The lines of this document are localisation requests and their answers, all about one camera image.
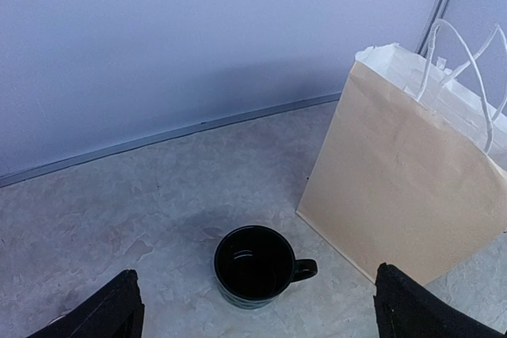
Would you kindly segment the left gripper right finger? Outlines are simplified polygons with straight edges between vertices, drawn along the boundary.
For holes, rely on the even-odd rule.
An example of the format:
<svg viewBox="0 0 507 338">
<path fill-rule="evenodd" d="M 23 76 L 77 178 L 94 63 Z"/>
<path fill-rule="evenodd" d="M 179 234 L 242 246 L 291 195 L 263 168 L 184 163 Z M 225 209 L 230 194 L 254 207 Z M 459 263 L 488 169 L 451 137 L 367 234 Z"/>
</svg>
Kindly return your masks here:
<svg viewBox="0 0 507 338">
<path fill-rule="evenodd" d="M 452 308 L 393 264 L 382 263 L 373 296 L 380 337 L 504 337 Z"/>
</svg>

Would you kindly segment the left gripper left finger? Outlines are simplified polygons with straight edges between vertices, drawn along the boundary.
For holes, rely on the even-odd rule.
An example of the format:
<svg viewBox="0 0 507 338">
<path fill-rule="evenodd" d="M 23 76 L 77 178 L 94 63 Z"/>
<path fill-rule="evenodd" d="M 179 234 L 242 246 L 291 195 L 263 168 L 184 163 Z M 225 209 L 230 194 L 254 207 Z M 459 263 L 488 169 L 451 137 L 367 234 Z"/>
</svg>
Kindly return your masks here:
<svg viewBox="0 0 507 338">
<path fill-rule="evenodd" d="M 137 272 L 123 270 L 64 317 L 33 337 L 141 337 L 145 305 Z"/>
</svg>

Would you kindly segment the brown paper bag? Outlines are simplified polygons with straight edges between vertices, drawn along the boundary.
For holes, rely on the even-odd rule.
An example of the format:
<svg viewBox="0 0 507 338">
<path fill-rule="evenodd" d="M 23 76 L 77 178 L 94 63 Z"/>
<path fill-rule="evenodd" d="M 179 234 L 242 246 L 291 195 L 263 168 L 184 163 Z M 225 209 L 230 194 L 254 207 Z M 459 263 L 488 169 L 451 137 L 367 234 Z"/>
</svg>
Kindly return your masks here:
<svg viewBox="0 0 507 338">
<path fill-rule="evenodd" d="M 356 53 L 297 214 L 369 279 L 421 284 L 506 230 L 506 118 L 432 53 Z"/>
</svg>

